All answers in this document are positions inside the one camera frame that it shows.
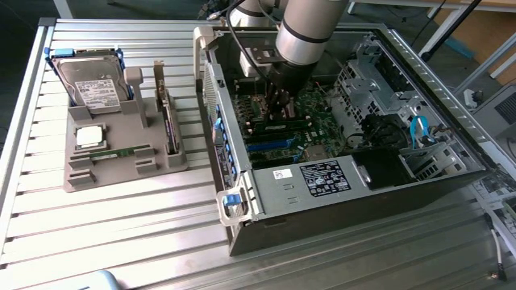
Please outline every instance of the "slotted aluminum surface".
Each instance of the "slotted aluminum surface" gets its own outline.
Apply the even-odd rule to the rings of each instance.
[[[54,28],[40,27],[52,49],[117,44],[126,65],[142,66],[146,97],[153,96],[153,60],[165,61],[190,168],[65,193],[66,94],[36,58],[1,160],[0,288],[78,289],[65,285],[100,269],[122,288],[138,289],[492,287],[496,281],[485,273],[494,269],[494,243],[468,192],[381,221],[228,257],[194,98],[192,29],[198,25],[206,22],[58,20]],[[506,249],[504,260],[513,277]]]

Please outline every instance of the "hard disk drive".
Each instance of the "hard disk drive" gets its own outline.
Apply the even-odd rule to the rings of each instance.
[[[114,50],[56,50],[50,64],[73,106],[86,106],[92,114],[120,111],[120,101],[130,99],[130,92]]]

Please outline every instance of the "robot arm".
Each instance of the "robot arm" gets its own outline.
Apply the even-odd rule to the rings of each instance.
[[[313,68],[322,56],[325,44],[333,34],[346,1],[342,0],[261,0],[262,8],[270,11],[273,4],[286,6],[276,50],[284,62],[272,64],[266,93],[269,113],[273,119],[292,118],[293,100],[305,86]],[[245,0],[232,11],[232,24],[265,26],[258,0]]]

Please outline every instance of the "white label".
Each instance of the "white label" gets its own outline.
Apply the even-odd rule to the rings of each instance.
[[[120,106],[113,80],[89,80],[86,82],[74,82],[74,85],[88,109]]]
[[[276,170],[272,172],[272,174],[274,175],[274,179],[282,179],[282,178],[292,177],[290,169]]]

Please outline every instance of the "warning label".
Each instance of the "warning label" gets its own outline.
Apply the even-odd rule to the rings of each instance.
[[[312,196],[329,195],[352,189],[336,160],[301,166],[300,169]]]
[[[120,106],[118,96],[114,90],[114,84],[110,79],[89,80],[88,82],[74,83],[84,105],[88,109],[101,109]]]

